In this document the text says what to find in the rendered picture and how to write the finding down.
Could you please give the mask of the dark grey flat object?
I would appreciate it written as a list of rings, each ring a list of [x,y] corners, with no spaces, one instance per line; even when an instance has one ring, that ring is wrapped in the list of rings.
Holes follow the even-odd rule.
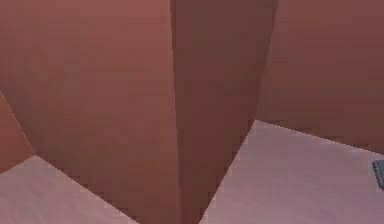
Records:
[[[384,191],[384,160],[375,160],[372,162],[372,168],[378,187]]]

